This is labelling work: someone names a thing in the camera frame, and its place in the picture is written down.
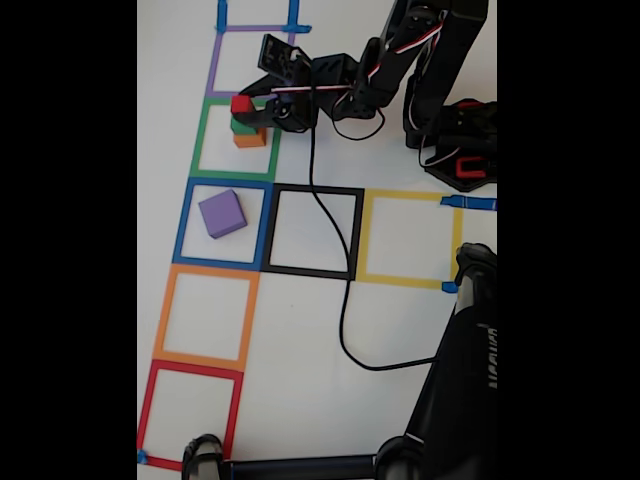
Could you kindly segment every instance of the black square outline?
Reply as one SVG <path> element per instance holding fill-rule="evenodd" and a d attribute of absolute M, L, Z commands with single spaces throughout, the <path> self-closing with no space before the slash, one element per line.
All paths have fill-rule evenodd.
<path fill-rule="evenodd" d="M 353 195 L 356 197 L 356 203 L 353 212 L 353 230 L 351 232 L 351 247 L 349 249 L 349 260 L 351 269 L 350 280 L 356 279 L 356 271 L 358 267 L 358 250 L 360 248 L 360 229 L 362 228 L 362 210 L 364 208 L 364 188 L 346 188 L 346 187 L 326 187 L 315 186 L 318 193 L 329 195 Z M 337 272 L 334 270 L 316 270 L 314 268 L 286 267 L 281 265 L 271 265 L 271 249 L 273 247 L 273 235 L 275 233 L 276 220 L 278 217 L 278 207 L 280 205 L 281 192 L 305 192 L 311 193 L 309 185 L 296 185 L 291 183 L 274 183 L 273 193 L 271 197 L 271 209 L 269 211 L 269 220 L 267 221 L 267 235 L 264 244 L 264 252 L 262 254 L 261 272 L 268 273 L 284 273 L 288 275 L 302 275 L 305 277 L 319 278 L 335 278 L 338 280 L 347 280 L 348 272 Z"/>

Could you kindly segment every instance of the green square outline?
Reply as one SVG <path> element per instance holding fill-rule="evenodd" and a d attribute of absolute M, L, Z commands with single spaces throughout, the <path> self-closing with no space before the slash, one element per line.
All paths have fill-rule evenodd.
<path fill-rule="evenodd" d="M 263 107 L 266 100 L 254 100 L 254 104 Z M 280 152 L 280 136 L 282 130 L 273 129 L 273 139 L 271 140 L 271 157 L 269 158 L 269 170 L 266 173 L 252 172 L 231 172 L 227 170 L 201 170 L 200 156 L 202 155 L 202 144 L 204 143 L 204 132 L 207 129 L 207 119 L 209 117 L 209 108 L 212 105 L 231 105 L 230 98 L 205 98 L 202 103 L 202 113 L 200 114 L 200 123 L 198 125 L 198 135 L 196 137 L 196 146 L 193 150 L 193 159 L 191 160 L 191 168 L 189 175 L 191 177 L 200 178 L 228 178 L 234 180 L 258 180 L 273 183 L 276 177 L 276 166 L 278 165 L 278 153 Z"/>

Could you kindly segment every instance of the red square outline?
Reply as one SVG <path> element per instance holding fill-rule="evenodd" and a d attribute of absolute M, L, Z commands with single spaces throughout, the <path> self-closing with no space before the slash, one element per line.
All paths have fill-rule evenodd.
<path fill-rule="evenodd" d="M 142 449 L 144 444 L 144 436 L 147 432 L 147 423 L 149 422 L 149 414 L 151 412 L 151 400 L 156 387 L 156 379 L 158 378 L 158 370 L 171 370 L 174 372 L 193 373 L 196 375 L 204 375 L 207 377 L 226 378 L 233 380 L 233 393 L 231 395 L 231 405 L 229 407 L 229 418 L 227 419 L 227 431 L 224 434 L 224 443 L 222 449 L 224 459 L 231 458 L 231 449 L 233 448 L 233 436 L 236 430 L 236 421 L 238 420 L 238 406 L 240 404 L 240 393 L 242 392 L 242 372 L 234 372 L 233 370 L 225 370 L 216 367 L 204 367 L 202 365 L 189 365 L 186 363 L 169 362 L 167 360 L 153 360 L 149 371 L 149 380 L 147 381 L 147 389 L 144 394 L 144 403 L 142 404 L 142 414 L 140 415 L 140 425 L 138 426 L 138 436 L 136 438 L 136 448 Z M 147 465 L 153 467 L 166 468 L 180 472 L 182 470 L 182 462 L 167 460 L 147 456 Z"/>

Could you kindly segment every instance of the green cube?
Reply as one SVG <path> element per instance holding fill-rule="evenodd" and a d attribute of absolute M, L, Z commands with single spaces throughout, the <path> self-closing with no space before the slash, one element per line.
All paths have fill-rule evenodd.
<path fill-rule="evenodd" d="M 239 121 L 237 121 L 233 116 L 231 117 L 231 130 L 236 135 L 257 135 L 258 130 L 256 128 L 247 127 L 243 125 Z"/>

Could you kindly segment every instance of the purple cube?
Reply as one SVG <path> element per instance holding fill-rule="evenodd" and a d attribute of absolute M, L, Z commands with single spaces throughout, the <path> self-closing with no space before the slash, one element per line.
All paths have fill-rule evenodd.
<path fill-rule="evenodd" d="M 227 190 L 198 204 L 207 232 L 213 238 L 246 227 L 247 221 L 242 213 L 238 196 L 233 190 Z"/>

